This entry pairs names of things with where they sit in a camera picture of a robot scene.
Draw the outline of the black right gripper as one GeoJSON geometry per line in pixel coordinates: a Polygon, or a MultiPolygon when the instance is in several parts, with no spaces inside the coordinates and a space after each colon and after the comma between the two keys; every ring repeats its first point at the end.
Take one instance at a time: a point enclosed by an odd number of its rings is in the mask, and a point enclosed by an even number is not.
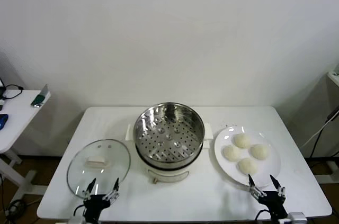
{"type": "Polygon", "coordinates": [[[258,199],[260,204],[267,207],[271,220],[284,219],[288,216],[283,206],[286,200],[286,188],[281,186],[279,181],[273,175],[270,175],[270,178],[276,188],[276,191],[263,192],[255,185],[251,175],[248,174],[249,192],[254,199],[258,199]]]}

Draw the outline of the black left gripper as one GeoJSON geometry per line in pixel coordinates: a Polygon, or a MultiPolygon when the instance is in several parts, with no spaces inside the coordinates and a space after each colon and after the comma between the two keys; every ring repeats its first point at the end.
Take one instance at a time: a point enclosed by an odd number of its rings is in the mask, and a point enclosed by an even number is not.
{"type": "Polygon", "coordinates": [[[87,186],[86,190],[83,190],[83,198],[89,200],[84,201],[84,218],[86,221],[98,221],[99,217],[101,215],[101,212],[110,207],[111,202],[115,201],[119,197],[119,178],[117,178],[113,189],[107,193],[104,194],[97,194],[97,195],[91,195],[91,192],[93,190],[93,187],[96,183],[96,178],[94,178],[89,185],[87,186]]]}

